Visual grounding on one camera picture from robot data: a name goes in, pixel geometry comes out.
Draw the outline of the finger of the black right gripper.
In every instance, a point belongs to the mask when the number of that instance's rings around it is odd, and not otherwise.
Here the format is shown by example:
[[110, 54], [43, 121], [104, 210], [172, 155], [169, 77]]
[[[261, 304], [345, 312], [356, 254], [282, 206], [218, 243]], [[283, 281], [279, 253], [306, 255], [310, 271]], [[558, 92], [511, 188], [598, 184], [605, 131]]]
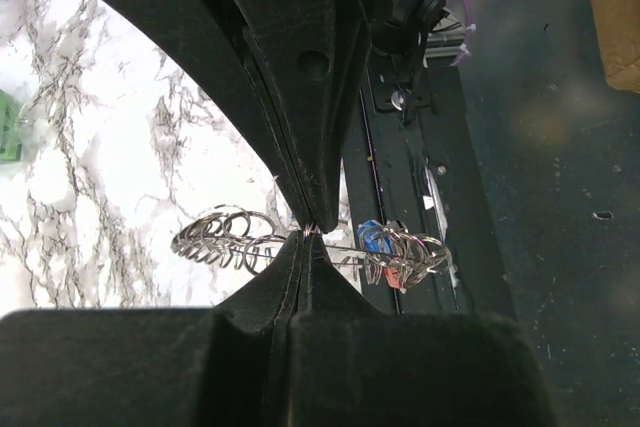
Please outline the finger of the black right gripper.
[[222, 110], [276, 178], [300, 224], [310, 214], [259, 72], [233, 36], [227, 0], [103, 0], [160, 47]]
[[338, 222], [342, 147], [371, 46], [361, 0], [232, 0], [234, 46], [257, 96], [238, 130], [297, 221]]

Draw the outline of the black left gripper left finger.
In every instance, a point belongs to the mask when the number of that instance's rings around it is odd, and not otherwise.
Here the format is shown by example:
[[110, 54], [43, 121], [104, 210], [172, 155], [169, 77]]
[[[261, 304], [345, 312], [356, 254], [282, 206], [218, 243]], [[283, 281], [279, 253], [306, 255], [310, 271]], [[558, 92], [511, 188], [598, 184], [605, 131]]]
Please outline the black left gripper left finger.
[[5, 426], [280, 426], [302, 252], [214, 308], [22, 310], [1, 321]]

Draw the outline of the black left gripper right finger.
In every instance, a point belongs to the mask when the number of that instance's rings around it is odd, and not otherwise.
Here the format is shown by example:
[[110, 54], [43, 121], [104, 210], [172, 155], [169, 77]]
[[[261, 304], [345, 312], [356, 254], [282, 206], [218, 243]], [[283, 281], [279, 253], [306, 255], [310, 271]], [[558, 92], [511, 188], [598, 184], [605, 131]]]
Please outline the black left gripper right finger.
[[518, 326], [496, 315], [387, 315], [302, 244], [288, 329], [291, 426], [546, 426], [550, 398]]

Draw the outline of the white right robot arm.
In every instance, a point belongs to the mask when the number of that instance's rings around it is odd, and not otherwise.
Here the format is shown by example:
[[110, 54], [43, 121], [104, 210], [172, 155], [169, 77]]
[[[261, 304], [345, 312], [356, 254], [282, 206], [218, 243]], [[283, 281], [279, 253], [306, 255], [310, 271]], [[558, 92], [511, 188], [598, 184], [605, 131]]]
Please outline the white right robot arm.
[[298, 223], [336, 227], [342, 148], [371, 53], [422, 51], [446, 0], [102, 0], [223, 111]]

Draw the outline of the metal disc with key rings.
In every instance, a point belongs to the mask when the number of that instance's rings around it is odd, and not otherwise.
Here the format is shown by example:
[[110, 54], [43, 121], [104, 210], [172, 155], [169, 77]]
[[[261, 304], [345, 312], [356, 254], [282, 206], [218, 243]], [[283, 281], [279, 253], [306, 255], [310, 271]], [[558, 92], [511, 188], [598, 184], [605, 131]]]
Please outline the metal disc with key rings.
[[403, 225], [392, 232], [397, 238], [395, 255], [364, 250], [355, 234], [354, 246], [338, 245], [314, 226], [294, 224], [286, 230], [269, 215], [233, 204], [214, 210], [183, 227], [171, 240], [171, 251], [194, 263], [220, 269], [244, 270], [256, 277], [286, 249], [303, 252], [317, 245], [313, 259], [329, 265], [356, 281], [360, 275], [368, 285], [383, 281], [386, 268], [401, 273], [406, 291], [430, 276], [455, 274], [454, 256], [445, 241], [428, 234], [412, 233]]

